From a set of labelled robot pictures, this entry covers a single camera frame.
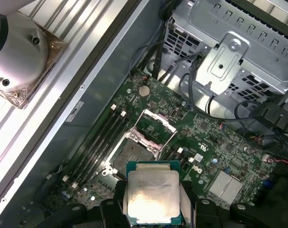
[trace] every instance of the ventilation hole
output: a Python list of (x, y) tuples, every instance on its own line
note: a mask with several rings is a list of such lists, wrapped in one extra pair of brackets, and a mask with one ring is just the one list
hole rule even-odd
[(243, 18), (238, 18), (235, 25), (240, 27), (242, 25), (242, 23), (244, 22), (244, 19)]
[(268, 97), (270, 97), (270, 96), (273, 96), (274, 94), (271, 92), (271, 91), (269, 91), (269, 90), (266, 90), (266, 91), (264, 91), (264, 92), (262, 92), (265, 96), (268, 96)]
[(226, 13), (225, 13), (225, 15), (223, 16), (223, 18), (226, 19), (226, 20), (228, 20), (228, 19), (230, 19), (230, 17), (231, 17), (232, 14), (233, 14), (233, 13), (228, 10), (228, 11), (226, 11)]
[(267, 37), (267, 33), (265, 32), (261, 32), (259, 37), (258, 37), (258, 40), (260, 40), (261, 42), (264, 41), (265, 37)]
[(183, 37), (179, 37), (179, 40), (180, 40), (181, 42), (184, 42), (184, 41), (185, 41), (185, 39), (184, 39)]
[(256, 98), (256, 99), (259, 98), (259, 96), (257, 96), (256, 94), (252, 94), (252, 96), (253, 96), (254, 98)]
[(200, 44), (199, 41), (197, 41), (196, 39), (192, 38), (192, 37), (188, 37), (187, 38), (188, 41), (190, 41), (192, 44), (194, 44), (195, 46), (198, 46)]
[(251, 81), (247, 81), (246, 83), (249, 84), (250, 86), (254, 85), (254, 83), (252, 83)]
[(261, 84), (259, 84), (259, 86), (260, 86), (262, 89), (268, 89), (268, 88), (269, 88), (269, 86), (268, 86), (267, 84), (265, 84), (265, 83), (261, 83)]
[(216, 4), (216, 5), (214, 5), (214, 8), (212, 9), (212, 11), (217, 13), (220, 8), (221, 8), (221, 5), (220, 4)]
[(165, 42), (165, 44), (172, 48), (172, 45), (168, 43), (167, 41)]
[(172, 41), (171, 39), (169, 39), (168, 42), (170, 42), (170, 43), (173, 44), (173, 45), (176, 44), (176, 42)]
[(177, 34), (179, 34), (181, 37), (186, 38), (187, 37), (187, 33), (186, 32), (180, 32), (179, 30), (175, 31)]
[(258, 85), (253, 86), (252, 89), (254, 89), (254, 90), (257, 91), (257, 92), (258, 92), (259, 90), (261, 90), (261, 88), (260, 88)]
[(271, 43), (269, 46), (270, 46), (271, 48), (275, 49), (278, 43), (279, 43), (278, 40), (273, 39), (272, 43)]
[(259, 84), (259, 81), (257, 81), (252, 75), (247, 76), (247, 79), (252, 81), (255, 84)]

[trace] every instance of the metal panel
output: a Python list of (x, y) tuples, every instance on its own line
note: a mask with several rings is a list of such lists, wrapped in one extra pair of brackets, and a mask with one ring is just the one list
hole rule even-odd
[(277, 91), (288, 89), (288, 39), (226, 1), (184, 1), (173, 14), (174, 24), (208, 46), (231, 33), (249, 44), (241, 66)]
[[(26, 217), (16, 216), (14, 221), (7, 219), (12, 218), (17, 211), (21, 211), (22, 206), (30, 205), (31, 197), (36, 192), (37, 186), (43, 181), (45, 174), (52, 171), (63, 158), (77, 150), (108, 101), (124, 82), (129, 61), (135, 50), (158, 36), (156, 34), (160, 26), (158, 9), (161, 3), (161, 0), (140, 1), (137, 9), (101, 56), (96, 66), (91, 72), (88, 72), (88, 77), (82, 87), (67, 103), (58, 120), (50, 126), (49, 132), (42, 139), (41, 144), (35, 148), (31, 160), (4, 195), (6, 201), (0, 203), (0, 213), (8, 205), (1, 215), (4, 227), (15, 227), (17, 217), (20, 220)], [(84, 102), (82, 108), (72, 122), (65, 122), (79, 100)]]
[[(60, 9), (59, 7), (62, 6), (60, 3), (62, 2), (65, 2), (64, 8), (65, 6), (71, 6), (70, 18), (75, 21), (73, 30), (71, 30), (71, 24), (67, 24), (63, 29), (63, 31), (71, 30), (69, 37), (64, 38), (69, 43), (67, 51), (56, 63), (28, 106), (23, 110), (11, 107), (5, 100), (0, 98), (0, 181), (18, 158), (55, 102), (60, 99), (60, 95), (68, 83), (127, 0), (91, 0), (90, 4), (82, 9), (80, 14), (82, 17), (78, 14), (79, 10), (74, 11), (74, 5), (71, 4), (70, 0), (40, 0), (24, 7), (21, 12), (30, 15), (32, 18), (37, 16), (39, 24), (49, 23), (50, 27), (55, 28), (53, 31), (57, 32), (58, 29), (56, 28), (61, 28), (63, 22), (56, 19), (58, 16), (64, 15), (59, 12), (56, 16), (55, 12)], [(53, 10), (51, 7), (43, 7), (45, 4), (58, 7)]]

